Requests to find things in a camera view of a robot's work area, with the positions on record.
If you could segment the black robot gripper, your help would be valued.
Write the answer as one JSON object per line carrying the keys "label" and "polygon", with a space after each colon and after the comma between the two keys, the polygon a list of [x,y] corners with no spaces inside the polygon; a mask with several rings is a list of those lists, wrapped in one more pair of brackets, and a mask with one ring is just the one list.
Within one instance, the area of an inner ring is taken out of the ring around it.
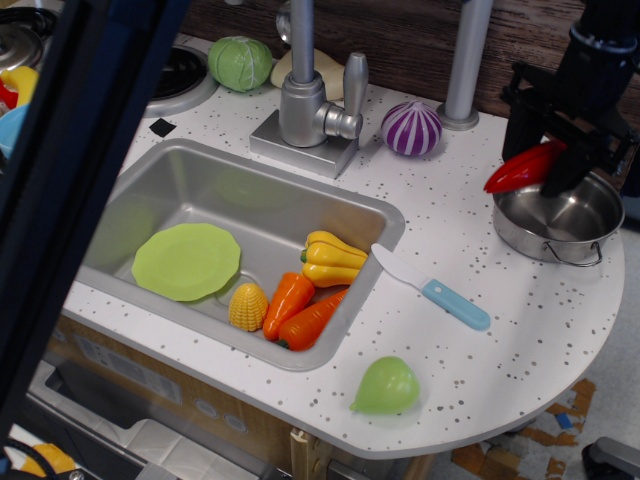
{"label": "black robot gripper", "polygon": [[501,92],[510,106],[503,160],[538,145],[545,135],[564,146],[541,188],[543,197],[574,189],[593,167],[626,166],[636,147],[636,130],[619,113],[618,102],[636,72],[633,63],[561,73],[515,62],[512,71]]}

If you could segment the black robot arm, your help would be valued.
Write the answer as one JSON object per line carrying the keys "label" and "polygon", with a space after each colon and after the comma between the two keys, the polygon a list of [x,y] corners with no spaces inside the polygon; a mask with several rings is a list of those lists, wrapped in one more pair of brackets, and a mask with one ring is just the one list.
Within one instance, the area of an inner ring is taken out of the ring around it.
{"label": "black robot arm", "polygon": [[502,157],[552,137],[566,148],[541,194],[575,188],[594,168],[616,176],[638,155],[639,133],[617,104],[639,72],[639,4],[588,1],[556,71],[516,62],[501,98],[510,107]]}

